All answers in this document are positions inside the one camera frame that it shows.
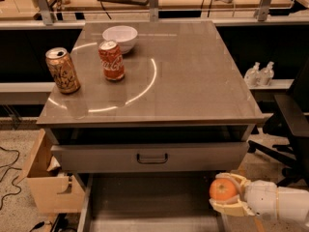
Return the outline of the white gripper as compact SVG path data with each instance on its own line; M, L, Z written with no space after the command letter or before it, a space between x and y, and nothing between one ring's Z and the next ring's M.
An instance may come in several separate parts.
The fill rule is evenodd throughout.
M228 179L239 194L244 194L242 202L239 199L231 204L210 199L215 211L232 217L256 216L263 219L277 219L277 185L272 182L251 182L245 177L234 173L219 173L216 179Z

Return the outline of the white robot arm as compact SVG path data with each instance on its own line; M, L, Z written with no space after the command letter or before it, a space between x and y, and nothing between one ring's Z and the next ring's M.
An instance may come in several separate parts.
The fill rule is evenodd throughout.
M211 183L209 194L211 206L221 214L293 221L304 228L309 225L308 190L219 173Z

